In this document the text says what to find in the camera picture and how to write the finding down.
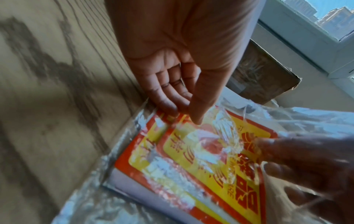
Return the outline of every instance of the wooden surface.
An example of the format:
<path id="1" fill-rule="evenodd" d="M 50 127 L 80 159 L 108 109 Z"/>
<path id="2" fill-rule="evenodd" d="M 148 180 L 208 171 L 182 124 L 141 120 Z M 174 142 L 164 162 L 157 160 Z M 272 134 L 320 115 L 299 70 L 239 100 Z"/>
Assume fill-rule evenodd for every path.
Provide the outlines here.
<path id="1" fill-rule="evenodd" d="M 0 0 L 0 222 L 50 223 L 145 100 L 103 0 Z"/>

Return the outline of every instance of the cardboard box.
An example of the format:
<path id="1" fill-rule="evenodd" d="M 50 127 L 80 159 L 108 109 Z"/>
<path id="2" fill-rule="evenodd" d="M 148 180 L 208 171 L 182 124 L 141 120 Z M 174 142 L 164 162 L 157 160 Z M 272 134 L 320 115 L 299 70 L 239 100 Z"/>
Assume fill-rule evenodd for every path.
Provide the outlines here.
<path id="1" fill-rule="evenodd" d="M 246 99 L 265 104 L 294 89 L 300 81 L 301 78 L 251 40 L 226 86 Z"/>

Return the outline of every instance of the sky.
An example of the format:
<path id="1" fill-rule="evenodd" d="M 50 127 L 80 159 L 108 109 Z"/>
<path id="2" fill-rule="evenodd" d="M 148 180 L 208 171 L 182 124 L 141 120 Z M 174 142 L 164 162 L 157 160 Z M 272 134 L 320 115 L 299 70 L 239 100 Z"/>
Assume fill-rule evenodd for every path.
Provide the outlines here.
<path id="1" fill-rule="evenodd" d="M 317 18 L 324 17 L 329 11 L 335 8 L 346 6 L 348 9 L 354 9 L 354 0 L 306 0 L 316 10 L 315 16 Z"/>

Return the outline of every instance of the person's right hand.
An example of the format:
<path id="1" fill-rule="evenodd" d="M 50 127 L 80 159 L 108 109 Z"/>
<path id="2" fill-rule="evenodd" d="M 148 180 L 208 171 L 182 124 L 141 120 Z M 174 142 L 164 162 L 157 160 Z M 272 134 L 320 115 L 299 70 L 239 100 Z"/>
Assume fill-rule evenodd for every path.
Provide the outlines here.
<path id="1" fill-rule="evenodd" d="M 105 2 L 120 49 L 142 89 L 169 115 L 189 114 L 196 124 L 216 103 L 240 62 L 265 4 L 265 0 Z"/>
<path id="2" fill-rule="evenodd" d="M 295 205 L 317 199 L 309 208 L 314 215 L 335 224 L 354 223 L 354 137 L 257 139 L 256 144 L 269 162 L 264 166 L 268 175 L 322 195 L 286 187 Z"/>

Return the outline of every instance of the red and yellow package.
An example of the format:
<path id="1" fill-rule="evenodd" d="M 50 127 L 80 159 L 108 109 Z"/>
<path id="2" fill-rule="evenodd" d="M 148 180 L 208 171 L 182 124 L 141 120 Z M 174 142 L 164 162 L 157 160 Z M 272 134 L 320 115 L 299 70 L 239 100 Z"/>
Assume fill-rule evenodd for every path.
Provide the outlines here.
<path id="1" fill-rule="evenodd" d="M 160 113 L 132 141 L 115 167 L 203 223 L 229 222 L 172 180 L 164 167 L 186 176 L 237 222 L 264 224 L 266 193 L 252 143 L 256 137 L 274 138 L 276 133 L 218 108 L 207 113 L 201 126 L 188 116 L 171 124 Z M 161 160 L 149 159 L 153 152 L 167 161 L 164 167 Z"/>

